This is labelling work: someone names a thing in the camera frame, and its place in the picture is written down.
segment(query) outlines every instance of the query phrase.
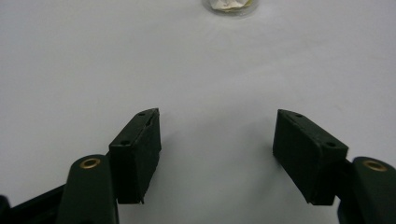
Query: white table surface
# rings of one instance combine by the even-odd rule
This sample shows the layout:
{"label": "white table surface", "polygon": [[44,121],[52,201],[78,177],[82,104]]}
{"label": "white table surface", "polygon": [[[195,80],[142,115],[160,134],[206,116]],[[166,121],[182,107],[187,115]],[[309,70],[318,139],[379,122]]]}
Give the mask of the white table surface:
{"label": "white table surface", "polygon": [[396,1],[260,0],[220,17],[200,0],[0,1],[0,194],[64,184],[159,107],[163,151],[120,223],[338,223],[272,155],[276,111],[306,115],[348,158],[396,165]]}

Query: screw hole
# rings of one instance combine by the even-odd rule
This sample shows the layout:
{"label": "screw hole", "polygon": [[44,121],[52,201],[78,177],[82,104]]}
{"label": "screw hole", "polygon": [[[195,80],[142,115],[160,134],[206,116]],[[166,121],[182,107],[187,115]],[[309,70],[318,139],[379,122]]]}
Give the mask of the screw hole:
{"label": "screw hole", "polygon": [[335,147],[335,144],[331,143],[331,142],[326,143],[326,145],[329,146],[329,147]]}
{"label": "screw hole", "polygon": [[90,158],[90,159],[87,159],[87,160],[83,161],[83,162],[79,165],[79,167],[81,167],[82,169],[91,169],[91,168],[93,168],[93,167],[99,165],[99,163],[100,163],[100,160],[99,160],[99,159],[97,159],[97,158]]}
{"label": "screw hole", "polygon": [[385,172],[388,170],[388,168],[386,166],[384,166],[383,164],[377,162],[377,161],[364,161],[363,164],[375,171],[379,171],[379,172]]}

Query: white tablecloth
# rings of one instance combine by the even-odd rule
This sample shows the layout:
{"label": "white tablecloth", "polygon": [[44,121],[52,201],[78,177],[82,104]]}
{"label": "white tablecloth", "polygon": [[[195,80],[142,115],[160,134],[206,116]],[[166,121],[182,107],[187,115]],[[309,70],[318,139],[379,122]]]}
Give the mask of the white tablecloth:
{"label": "white tablecloth", "polygon": [[120,223],[338,223],[272,155],[276,111],[348,158],[396,165],[396,1],[260,0],[243,19],[200,0],[0,2],[0,194],[12,206],[106,154],[159,107],[163,151]]}

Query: white surface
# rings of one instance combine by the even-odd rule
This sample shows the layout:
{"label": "white surface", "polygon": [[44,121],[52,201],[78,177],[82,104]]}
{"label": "white surface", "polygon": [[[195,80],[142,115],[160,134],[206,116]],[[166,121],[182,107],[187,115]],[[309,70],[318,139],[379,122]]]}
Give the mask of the white surface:
{"label": "white surface", "polygon": [[396,1],[1,1],[0,190],[12,205],[158,106],[163,152],[120,223],[337,223],[272,156],[279,108],[396,165]]}

